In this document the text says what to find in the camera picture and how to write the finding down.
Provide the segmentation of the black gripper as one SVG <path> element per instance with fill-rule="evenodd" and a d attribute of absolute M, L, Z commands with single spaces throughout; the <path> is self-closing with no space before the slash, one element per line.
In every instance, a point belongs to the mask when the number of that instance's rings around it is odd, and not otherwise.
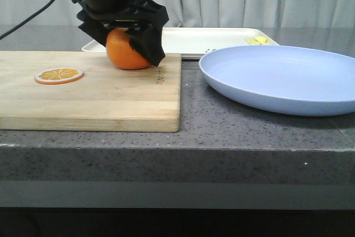
<path fill-rule="evenodd" d="M 110 22 L 134 23 L 125 33 L 133 50 L 151 65 L 158 66 L 165 57 L 162 47 L 163 26 L 169 21 L 168 12 L 153 0 L 71 0 L 81 6 L 78 28 L 106 47 L 111 31 L 104 27 Z"/>

